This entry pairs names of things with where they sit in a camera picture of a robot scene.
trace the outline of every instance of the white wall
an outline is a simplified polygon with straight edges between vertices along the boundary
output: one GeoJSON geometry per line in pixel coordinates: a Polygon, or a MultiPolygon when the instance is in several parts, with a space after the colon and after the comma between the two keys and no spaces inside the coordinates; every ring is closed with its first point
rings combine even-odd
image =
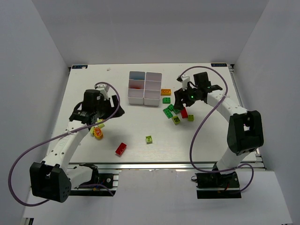
{"type": "Polygon", "coordinates": [[[65,62],[235,63],[268,0],[33,0],[65,62]]]}
{"type": "MultiPolygon", "coordinates": [[[[68,78],[68,68],[31,0],[0,2],[0,223],[20,223],[23,206],[8,190],[8,171],[27,148],[49,138],[68,78]]],[[[28,154],[13,174],[26,200],[29,167],[46,146],[28,154]]]]}
{"type": "Polygon", "coordinates": [[[300,1],[269,1],[235,69],[244,105],[262,114],[263,160],[300,225],[300,1]]]}

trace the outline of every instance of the toy block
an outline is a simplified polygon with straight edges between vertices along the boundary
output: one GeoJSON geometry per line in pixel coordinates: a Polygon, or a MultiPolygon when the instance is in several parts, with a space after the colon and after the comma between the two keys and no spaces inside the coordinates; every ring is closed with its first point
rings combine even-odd
{"type": "Polygon", "coordinates": [[[162,89],[160,95],[171,95],[171,89],[162,89]]]}
{"type": "Polygon", "coordinates": [[[170,103],[171,103],[171,98],[170,97],[163,98],[163,104],[170,104],[170,103]]]}
{"type": "Polygon", "coordinates": [[[102,139],[103,138],[102,130],[98,127],[95,127],[94,128],[94,136],[95,136],[95,138],[97,138],[99,140],[102,139]]]}
{"type": "Polygon", "coordinates": [[[177,125],[177,124],[180,123],[180,119],[178,118],[178,116],[173,116],[172,120],[173,120],[173,122],[174,122],[175,125],[177,125]]]}
{"type": "Polygon", "coordinates": [[[164,109],[163,112],[168,117],[168,119],[173,116],[173,114],[171,113],[171,111],[168,108],[164,109]]]}
{"type": "Polygon", "coordinates": [[[185,107],[183,107],[183,110],[180,111],[180,114],[183,119],[188,117],[188,113],[185,107]]]}
{"type": "Polygon", "coordinates": [[[172,112],[174,110],[174,106],[172,104],[169,104],[168,109],[172,112]]]}
{"type": "Polygon", "coordinates": [[[123,152],[125,151],[127,145],[124,143],[121,143],[120,146],[117,148],[116,153],[121,156],[123,152]]]}
{"type": "Polygon", "coordinates": [[[194,121],[194,115],[188,115],[187,120],[188,121],[194,121]]]}
{"type": "Polygon", "coordinates": [[[94,135],[94,127],[91,127],[91,128],[90,128],[90,134],[91,134],[91,135],[94,135]]]}
{"type": "MultiPolygon", "coordinates": [[[[98,119],[97,120],[97,123],[99,123],[99,122],[102,122],[103,121],[103,119],[98,119]]],[[[102,129],[103,127],[105,127],[105,125],[104,125],[104,123],[100,123],[100,124],[98,124],[98,127],[100,128],[100,129],[102,129]]]]}
{"type": "Polygon", "coordinates": [[[147,142],[147,144],[152,144],[152,137],[146,136],[146,142],[147,142]]]}
{"type": "Polygon", "coordinates": [[[177,115],[180,113],[180,110],[179,109],[173,109],[173,112],[177,115]]]}

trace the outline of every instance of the green lego brick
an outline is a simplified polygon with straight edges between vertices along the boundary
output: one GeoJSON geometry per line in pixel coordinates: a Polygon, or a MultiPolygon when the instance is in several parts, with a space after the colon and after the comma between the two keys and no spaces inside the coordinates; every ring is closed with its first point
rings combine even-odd
{"type": "Polygon", "coordinates": [[[173,116],[173,114],[171,113],[171,111],[168,108],[164,109],[163,112],[168,117],[168,119],[173,116]]]}
{"type": "Polygon", "coordinates": [[[174,110],[174,106],[172,104],[169,104],[168,109],[172,112],[174,110]]]}
{"type": "Polygon", "coordinates": [[[180,110],[179,109],[173,109],[173,112],[177,115],[180,113],[180,110]]]}
{"type": "Polygon", "coordinates": [[[174,122],[175,125],[177,125],[177,124],[180,123],[180,119],[178,118],[178,116],[173,116],[172,120],[173,120],[173,122],[174,122]]]}
{"type": "Polygon", "coordinates": [[[194,115],[188,115],[187,120],[188,121],[194,121],[194,115]]]}
{"type": "Polygon", "coordinates": [[[170,97],[164,97],[163,98],[163,104],[170,104],[171,103],[171,98],[170,97]]]}
{"type": "Polygon", "coordinates": [[[152,137],[146,136],[146,142],[147,142],[147,144],[152,144],[152,137]]]}

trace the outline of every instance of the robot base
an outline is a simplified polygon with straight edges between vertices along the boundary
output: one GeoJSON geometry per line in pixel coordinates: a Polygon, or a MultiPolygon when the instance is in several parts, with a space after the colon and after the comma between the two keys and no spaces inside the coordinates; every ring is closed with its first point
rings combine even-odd
{"type": "Polygon", "coordinates": [[[196,173],[197,199],[241,198],[240,183],[236,172],[196,173]]]}

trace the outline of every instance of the white table surface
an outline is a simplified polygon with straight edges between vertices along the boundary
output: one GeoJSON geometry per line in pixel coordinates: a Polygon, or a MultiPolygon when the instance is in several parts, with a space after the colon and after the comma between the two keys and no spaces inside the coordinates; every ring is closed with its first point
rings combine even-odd
{"type": "MultiPolygon", "coordinates": [[[[274,172],[255,172],[241,199],[197,199],[195,172],[122,171],[114,197],[69,196],[26,207],[33,225],[281,225],[291,218],[274,172]]],[[[237,171],[240,185],[251,172],[237,171]]],[[[29,203],[43,199],[29,195],[29,203]]]]}
{"type": "MultiPolygon", "coordinates": [[[[145,105],[130,105],[128,103],[128,78],[130,71],[162,73],[162,88],[171,89],[171,103],[174,104],[174,91],[181,87],[176,81],[177,76],[186,68],[202,64],[118,64],[118,65],[88,65],[87,69],[71,69],[67,88],[62,101],[53,136],[63,133],[68,118],[74,106],[82,101],[86,89],[93,89],[96,82],[104,81],[112,84],[120,94],[121,107],[125,114],[105,123],[102,129],[104,138],[97,140],[87,135],[78,146],[71,162],[92,163],[140,163],[140,162],[189,162],[189,146],[191,139],[211,107],[204,102],[196,102],[187,108],[188,114],[193,114],[194,122],[181,119],[179,125],[174,125],[163,113],[167,104],[161,103],[158,107],[145,105]],[[146,144],[145,137],[152,136],[153,144],[146,144]],[[127,149],[121,157],[115,154],[117,147],[123,142],[127,149]]],[[[227,67],[214,67],[228,83],[228,95],[238,103],[231,75],[227,67]]],[[[208,72],[212,84],[225,88],[222,80],[207,69],[192,69],[186,74],[191,76],[200,72],[208,72]]],[[[227,121],[214,112],[199,132],[193,149],[193,160],[197,162],[216,162],[226,150],[227,121]]],[[[57,141],[50,143],[48,151],[57,141]]],[[[244,161],[256,161],[251,153],[244,161]]]]}

